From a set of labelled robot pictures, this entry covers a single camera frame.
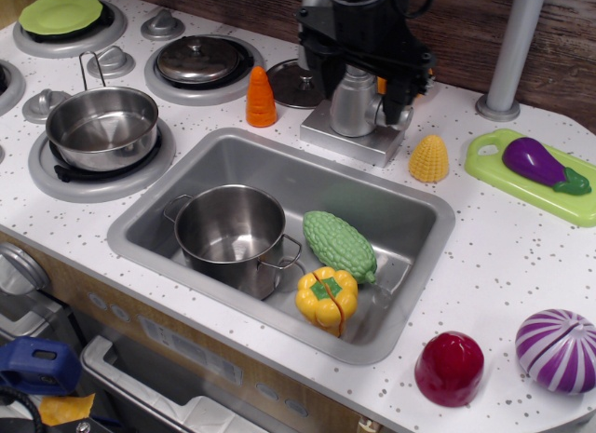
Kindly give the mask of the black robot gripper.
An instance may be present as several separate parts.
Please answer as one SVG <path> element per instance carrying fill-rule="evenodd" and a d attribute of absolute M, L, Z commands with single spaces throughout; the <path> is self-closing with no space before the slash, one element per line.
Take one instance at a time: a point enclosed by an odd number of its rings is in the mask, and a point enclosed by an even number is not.
<path fill-rule="evenodd" d="M 434 68 L 431 49 L 408 22 L 429 11 L 434 0 L 303 0 L 296 12 L 299 40 L 316 87 L 330 99 L 349 66 L 386 80 L 385 120 L 396 125 Z"/>

